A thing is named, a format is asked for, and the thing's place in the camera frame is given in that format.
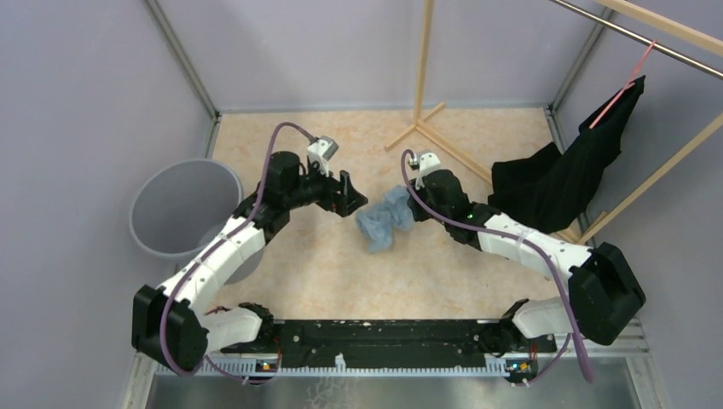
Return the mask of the blue plastic trash bag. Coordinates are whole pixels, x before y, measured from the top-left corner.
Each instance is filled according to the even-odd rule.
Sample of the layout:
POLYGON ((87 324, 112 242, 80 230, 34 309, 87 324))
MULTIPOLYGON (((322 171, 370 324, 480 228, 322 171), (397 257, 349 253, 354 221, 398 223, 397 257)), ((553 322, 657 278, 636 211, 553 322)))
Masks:
POLYGON ((414 226, 409 199, 408 190, 397 185, 386 192, 380 202, 356 212, 356 225, 367 239, 370 253, 389 250, 393 246, 395 230, 406 232, 414 226))

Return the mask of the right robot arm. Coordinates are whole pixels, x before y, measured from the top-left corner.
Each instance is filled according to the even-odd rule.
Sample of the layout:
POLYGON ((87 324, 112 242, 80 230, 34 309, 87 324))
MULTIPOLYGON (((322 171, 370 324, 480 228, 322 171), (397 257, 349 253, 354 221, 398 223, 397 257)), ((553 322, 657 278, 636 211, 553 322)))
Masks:
POLYGON ((434 218, 455 241, 518 262, 557 286, 557 297, 512 308, 510 321, 500 328, 507 349, 522 351, 534 338, 553 333, 609 346, 645 305, 642 287, 618 247, 571 244, 472 202, 450 170, 404 181, 416 218, 434 218))

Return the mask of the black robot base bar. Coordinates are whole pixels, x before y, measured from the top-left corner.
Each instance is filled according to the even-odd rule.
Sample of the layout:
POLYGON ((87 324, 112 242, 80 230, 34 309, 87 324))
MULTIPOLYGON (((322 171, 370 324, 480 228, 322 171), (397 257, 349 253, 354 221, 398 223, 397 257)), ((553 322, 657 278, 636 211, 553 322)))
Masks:
POLYGON ((330 368, 338 356, 349 368, 452 369, 556 350, 552 336, 528 339, 507 320, 278 320, 221 351, 280 356, 284 369, 330 368))

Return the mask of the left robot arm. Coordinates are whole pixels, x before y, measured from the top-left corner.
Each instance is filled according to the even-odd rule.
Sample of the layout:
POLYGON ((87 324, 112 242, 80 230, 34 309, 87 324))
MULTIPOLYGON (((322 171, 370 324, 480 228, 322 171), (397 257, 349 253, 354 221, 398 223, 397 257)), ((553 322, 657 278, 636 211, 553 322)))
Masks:
POLYGON ((296 153, 267 157, 257 190, 244 199, 221 232, 181 271, 164 283, 144 285, 132 304, 131 345, 177 374, 196 371, 209 353, 244 343, 263 352, 273 342, 260 307, 242 303, 221 312, 209 309, 231 276, 260 253, 290 221, 292 210, 308 205, 340 217, 352 215, 368 199, 350 174, 334 175, 296 153))

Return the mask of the grey round trash bin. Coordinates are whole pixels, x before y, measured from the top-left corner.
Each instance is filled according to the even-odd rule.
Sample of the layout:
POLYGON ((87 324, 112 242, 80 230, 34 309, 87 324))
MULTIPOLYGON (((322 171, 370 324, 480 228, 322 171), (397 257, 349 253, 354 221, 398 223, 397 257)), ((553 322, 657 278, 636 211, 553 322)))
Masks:
POLYGON ((189 159, 162 169, 130 207, 130 233, 148 255, 167 263, 148 284, 160 285, 221 232, 246 196, 236 173, 221 162, 189 159))

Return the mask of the black hanging t-shirt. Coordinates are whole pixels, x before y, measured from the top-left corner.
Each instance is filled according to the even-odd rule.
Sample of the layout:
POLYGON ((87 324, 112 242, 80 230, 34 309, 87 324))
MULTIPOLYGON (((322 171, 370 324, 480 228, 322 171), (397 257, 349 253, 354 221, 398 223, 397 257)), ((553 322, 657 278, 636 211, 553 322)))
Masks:
POLYGON ((488 204, 543 233, 565 230, 592 201, 605 169, 621 153, 621 141, 645 91, 636 78, 612 107, 607 101, 578 127, 579 135, 561 152, 551 142, 528 158, 495 162, 488 204))

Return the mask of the pink clothes hanger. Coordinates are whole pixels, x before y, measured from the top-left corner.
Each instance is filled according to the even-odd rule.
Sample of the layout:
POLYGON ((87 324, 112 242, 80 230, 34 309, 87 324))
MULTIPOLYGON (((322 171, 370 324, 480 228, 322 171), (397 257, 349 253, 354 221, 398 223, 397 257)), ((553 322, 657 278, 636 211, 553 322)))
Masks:
POLYGON ((633 67, 633 70, 630 72, 625 84, 613 95, 613 97, 604 105, 602 111, 589 124, 588 128, 590 130, 594 129, 598 125, 598 123, 604 118, 604 116, 607 114, 607 112, 622 97, 622 95, 625 93, 625 91, 635 85, 636 76, 639 74, 642 66, 644 65, 645 61, 647 60, 651 51, 655 48, 656 45, 657 45, 657 40, 653 39, 651 41, 651 43, 647 46, 645 52, 640 56, 636 65, 633 67))

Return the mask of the metal hanging rail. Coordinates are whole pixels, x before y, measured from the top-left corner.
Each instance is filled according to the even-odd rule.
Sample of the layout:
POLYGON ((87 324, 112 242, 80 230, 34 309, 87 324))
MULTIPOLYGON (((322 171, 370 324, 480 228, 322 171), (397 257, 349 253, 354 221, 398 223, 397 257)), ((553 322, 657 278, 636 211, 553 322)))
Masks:
POLYGON ((722 79, 721 71, 714 69, 713 67, 708 66, 699 60, 692 59, 688 55, 681 54, 667 46, 661 45, 659 43, 653 44, 653 41, 651 39, 641 36, 636 32, 630 31, 623 26, 619 26, 615 23, 612 23, 612 22, 610 22, 602 17, 599 17, 585 9, 582 9, 572 3, 569 3, 566 1, 561 1, 561 0, 552 0, 552 3, 562 7, 564 9, 567 9, 575 14, 578 14, 581 17, 584 17, 590 21, 594 21, 596 24, 599 24, 599 25, 603 26, 604 28, 612 30, 615 33, 618 33, 628 39, 631 39, 636 43, 640 43, 645 46, 651 46, 658 53, 660 53, 662 55, 666 55, 667 57, 669 57, 673 60, 676 60, 689 67, 692 67, 692 68, 698 70, 699 72, 704 72, 704 73, 708 74, 709 76, 719 79, 719 80, 722 79))

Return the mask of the wooden clothes rack frame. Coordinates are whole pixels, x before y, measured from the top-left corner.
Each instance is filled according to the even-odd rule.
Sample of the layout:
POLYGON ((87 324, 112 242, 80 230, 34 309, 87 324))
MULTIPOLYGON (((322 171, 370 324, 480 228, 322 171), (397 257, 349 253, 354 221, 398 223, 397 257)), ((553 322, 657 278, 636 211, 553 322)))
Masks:
MULTIPOLYGON (((674 1, 566 1, 722 72, 670 31, 661 11, 674 1)), ((441 142, 489 180, 491 157, 463 147, 500 138, 503 122, 527 112, 547 119, 568 147, 576 126, 616 89, 646 47, 552 1, 424 1, 411 132, 441 142)), ((649 190, 722 124, 722 79, 653 51, 642 72, 646 92, 628 126, 620 160, 566 239, 590 239, 649 190)))

